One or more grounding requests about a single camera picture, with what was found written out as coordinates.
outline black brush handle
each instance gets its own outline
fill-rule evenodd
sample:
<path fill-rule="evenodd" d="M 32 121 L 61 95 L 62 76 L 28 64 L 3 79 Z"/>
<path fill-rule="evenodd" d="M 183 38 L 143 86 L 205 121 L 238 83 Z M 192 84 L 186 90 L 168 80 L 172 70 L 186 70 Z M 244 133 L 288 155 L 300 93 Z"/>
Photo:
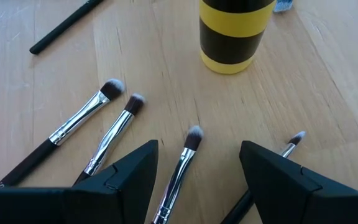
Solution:
<path fill-rule="evenodd" d="M 58 146 L 49 139 L 45 140 L 0 181 L 0 187 L 16 186 L 41 164 L 42 161 L 51 155 L 57 147 Z"/>
<path fill-rule="evenodd" d="M 254 204 L 254 198 L 247 190 L 231 211 L 224 217 L 221 224 L 238 224 Z"/>
<path fill-rule="evenodd" d="M 74 182 L 73 186 L 80 183 L 81 181 L 90 178 L 91 176 L 87 174 L 86 172 L 81 172 L 81 174 L 78 176 L 77 180 Z"/>
<path fill-rule="evenodd" d="M 44 38 L 38 41 L 34 46 L 30 48 L 32 54 L 39 54 L 45 48 L 47 48 L 58 36 L 64 33 L 69 27 L 80 20 L 82 17 L 87 15 L 93 8 L 104 0 L 89 0 L 65 19 L 61 24 L 56 26 L 52 31 L 49 32 Z"/>

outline white-tipped bristles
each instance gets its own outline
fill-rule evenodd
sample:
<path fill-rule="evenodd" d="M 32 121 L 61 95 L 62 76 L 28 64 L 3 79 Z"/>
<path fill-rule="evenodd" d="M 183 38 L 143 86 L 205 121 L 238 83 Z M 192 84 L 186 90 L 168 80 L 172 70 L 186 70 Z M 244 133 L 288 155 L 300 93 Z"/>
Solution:
<path fill-rule="evenodd" d="M 136 114 L 140 111 L 140 109 L 142 109 L 145 103 L 146 103 L 146 99 L 142 95 L 138 93 L 134 93 L 129 98 L 129 101 L 127 105 L 125 105 L 124 110 L 136 116 Z"/>
<path fill-rule="evenodd" d="M 134 98 L 137 98 L 138 100 L 142 101 L 143 104 L 146 103 L 146 99 L 145 99 L 142 95 L 140 95 L 140 94 L 138 94 L 138 93 L 134 93 L 134 94 L 132 94 L 132 96 L 133 96 Z"/>
<path fill-rule="evenodd" d="M 306 135 L 306 131 L 301 131 L 298 134 L 296 134 L 295 136 L 293 136 L 291 138 L 291 140 L 288 142 L 289 144 L 292 143 L 294 145 L 298 145 L 299 142 L 305 137 Z"/>
<path fill-rule="evenodd" d="M 117 80 L 115 78 L 109 79 L 106 83 L 111 83 L 114 85 L 121 93 L 125 90 L 125 85 L 122 83 L 122 81 Z"/>
<path fill-rule="evenodd" d="M 188 135 L 189 134 L 195 134 L 201 138 L 204 137 L 204 131 L 198 125 L 191 127 L 188 132 Z"/>
<path fill-rule="evenodd" d="M 203 137 L 204 131 L 198 125 L 191 127 L 186 137 L 185 147 L 197 151 Z"/>
<path fill-rule="evenodd" d="M 125 85 L 122 83 L 122 81 L 112 78 L 102 86 L 100 92 L 109 98 L 109 100 L 113 100 L 121 95 L 124 90 Z"/>

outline wood grain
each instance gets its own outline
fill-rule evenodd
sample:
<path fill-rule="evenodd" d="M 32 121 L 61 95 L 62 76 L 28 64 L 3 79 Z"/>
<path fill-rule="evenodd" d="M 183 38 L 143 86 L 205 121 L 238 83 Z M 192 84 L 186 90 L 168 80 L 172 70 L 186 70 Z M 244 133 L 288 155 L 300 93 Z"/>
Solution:
<path fill-rule="evenodd" d="M 147 105 L 109 157 L 159 141 L 154 215 L 187 129 L 205 132 L 170 223 L 219 223 L 247 187 L 242 140 L 278 151 L 298 131 L 291 160 L 358 190 L 358 2 L 298 1 L 272 16 L 253 64 L 218 75 L 200 60 L 198 2 L 104 1 L 39 56 L 29 48 L 82 0 L 0 0 L 0 178 L 109 78 L 124 96 L 92 117 L 22 186 L 70 186 L 123 109 Z M 243 223 L 261 223 L 253 207 Z"/>

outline striped container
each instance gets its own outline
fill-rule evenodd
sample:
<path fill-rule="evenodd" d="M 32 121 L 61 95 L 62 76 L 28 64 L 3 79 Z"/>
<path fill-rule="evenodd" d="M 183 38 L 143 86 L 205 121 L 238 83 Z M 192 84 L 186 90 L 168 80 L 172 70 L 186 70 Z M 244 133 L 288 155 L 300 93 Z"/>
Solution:
<path fill-rule="evenodd" d="M 201 58 L 212 71 L 234 74 L 248 67 L 275 0 L 200 0 Z"/>

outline makeup brush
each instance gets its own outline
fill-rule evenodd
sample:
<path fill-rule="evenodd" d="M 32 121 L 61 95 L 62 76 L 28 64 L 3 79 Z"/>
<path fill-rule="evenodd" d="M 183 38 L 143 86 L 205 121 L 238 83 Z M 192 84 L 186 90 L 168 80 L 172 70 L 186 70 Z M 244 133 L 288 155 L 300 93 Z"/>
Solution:
<path fill-rule="evenodd" d="M 80 20 L 82 17 L 87 15 L 92 9 L 104 0 L 89 0 L 65 19 L 61 24 L 56 26 L 52 31 L 49 32 L 45 37 L 38 41 L 34 46 L 30 48 L 30 53 L 37 55 L 47 48 L 55 39 L 57 39 L 62 33 L 70 28 L 74 23 Z"/>
<path fill-rule="evenodd" d="M 199 126 L 193 126 L 189 129 L 185 141 L 185 148 L 180 156 L 180 160 L 172 174 L 171 181 L 165 189 L 164 195 L 158 206 L 157 213 L 154 216 L 152 224 L 166 224 L 172 212 L 178 197 L 181 184 L 185 178 L 187 168 L 189 167 L 197 148 L 204 136 L 203 130 Z"/>
<path fill-rule="evenodd" d="M 19 165 L 10 171 L 1 181 L 0 187 L 15 186 L 27 177 L 57 147 L 63 144 L 88 118 L 110 101 L 124 92 L 124 84 L 116 79 L 108 80 L 103 87 L 72 116 L 58 128 L 37 149 L 31 152 Z"/>
<path fill-rule="evenodd" d="M 134 93 L 129 99 L 122 113 L 119 115 L 117 120 L 112 124 L 111 128 L 102 138 L 99 144 L 98 150 L 93 154 L 88 165 L 78 176 L 74 185 L 94 175 L 99 168 L 103 165 L 104 160 L 109 154 L 109 151 L 114 149 L 117 143 L 121 140 L 125 130 L 132 123 L 132 120 L 138 114 L 145 104 L 145 99 L 142 95 Z"/>
<path fill-rule="evenodd" d="M 297 147 L 299 142 L 304 138 L 306 132 L 301 131 L 291 138 L 283 149 L 281 156 L 287 158 L 293 150 Z M 252 194 L 247 190 L 245 194 L 240 198 L 236 205 L 231 209 L 231 211 L 224 217 L 224 220 L 221 224 L 238 224 L 247 214 L 249 209 L 254 205 L 254 198 Z"/>

